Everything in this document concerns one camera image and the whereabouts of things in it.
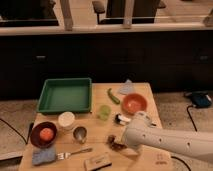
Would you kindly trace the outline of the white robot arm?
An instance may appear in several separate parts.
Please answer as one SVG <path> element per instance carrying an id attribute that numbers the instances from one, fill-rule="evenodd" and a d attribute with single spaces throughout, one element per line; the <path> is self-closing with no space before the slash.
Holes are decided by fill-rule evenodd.
<path id="1" fill-rule="evenodd" d="M 121 141 L 133 150 L 147 145 L 213 164 L 213 133 L 157 128 L 144 111 L 135 113 Z"/>

